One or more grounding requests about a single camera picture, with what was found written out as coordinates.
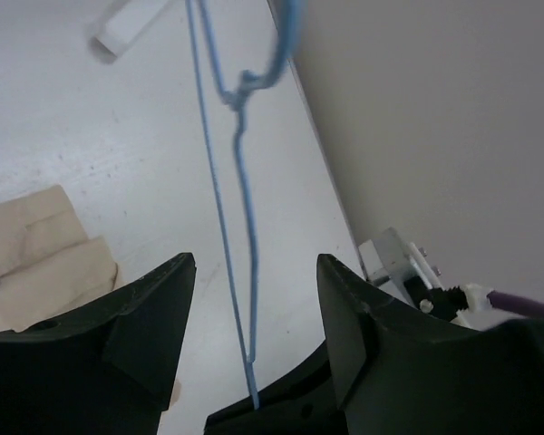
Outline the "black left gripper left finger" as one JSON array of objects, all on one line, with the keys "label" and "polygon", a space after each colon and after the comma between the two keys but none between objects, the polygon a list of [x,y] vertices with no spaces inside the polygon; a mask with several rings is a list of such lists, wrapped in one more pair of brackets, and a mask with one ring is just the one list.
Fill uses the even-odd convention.
[{"label": "black left gripper left finger", "polygon": [[194,291],[181,253],[28,330],[0,333],[0,434],[154,434]]}]

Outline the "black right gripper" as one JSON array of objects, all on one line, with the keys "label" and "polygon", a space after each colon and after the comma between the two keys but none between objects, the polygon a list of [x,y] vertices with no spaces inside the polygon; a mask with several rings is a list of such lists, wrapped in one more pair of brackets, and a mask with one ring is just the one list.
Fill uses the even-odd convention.
[{"label": "black right gripper", "polygon": [[206,434],[346,434],[345,414],[337,408],[326,345],[259,393],[214,412]]}]

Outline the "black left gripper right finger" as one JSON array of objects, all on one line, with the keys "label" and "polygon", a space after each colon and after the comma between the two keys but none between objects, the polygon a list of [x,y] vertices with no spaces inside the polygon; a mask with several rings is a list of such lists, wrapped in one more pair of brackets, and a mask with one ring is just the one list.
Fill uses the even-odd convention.
[{"label": "black left gripper right finger", "polygon": [[485,331],[424,314],[334,256],[316,263],[337,406],[353,434],[544,434],[544,320]]}]

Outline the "beige trousers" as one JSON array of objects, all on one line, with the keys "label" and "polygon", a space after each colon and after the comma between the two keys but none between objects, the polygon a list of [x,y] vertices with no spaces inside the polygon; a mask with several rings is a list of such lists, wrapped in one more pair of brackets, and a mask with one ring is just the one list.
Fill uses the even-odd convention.
[{"label": "beige trousers", "polygon": [[54,186],[0,204],[0,333],[21,333],[124,287],[103,237],[88,237]]}]

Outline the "light blue wire hanger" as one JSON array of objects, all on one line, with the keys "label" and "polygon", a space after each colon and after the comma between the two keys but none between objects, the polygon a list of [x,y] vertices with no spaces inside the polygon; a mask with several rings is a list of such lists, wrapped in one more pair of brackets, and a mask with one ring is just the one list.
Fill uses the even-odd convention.
[{"label": "light blue wire hanger", "polygon": [[[251,96],[255,92],[264,91],[276,86],[290,63],[293,51],[295,51],[297,45],[303,3],[301,1],[283,1],[281,3],[277,22],[277,39],[273,45],[266,70],[262,73],[255,73],[250,70],[241,71],[239,74],[238,85],[233,90],[228,90],[224,83],[216,44],[216,37],[213,31],[207,4],[204,1],[187,1],[185,6],[201,127],[206,152],[208,155],[211,183],[216,201],[219,228],[228,276],[228,288],[238,335],[241,361],[245,374],[248,394],[251,399],[253,409],[258,410],[260,408],[260,399],[254,370],[254,362],[257,358],[259,246],[252,189],[248,179],[248,170],[245,162],[242,141],[248,126],[247,106]],[[204,35],[209,59],[209,66],[217,94],[221,103],[228,107],[236,116],[236,128],[232,136],[231,148],[236,166],[236,176],[242,197],[246,233],[248,236],[250,265],[248,333],[244,333],[241,323],[238,305],[238,291],[234,277],[228,228],[223,208],[223,196],[209,131],[207,104],[203,91],[202,73],[199,64],[198,37],[194,19],[195,10],[199,11],[201,29]]]}]

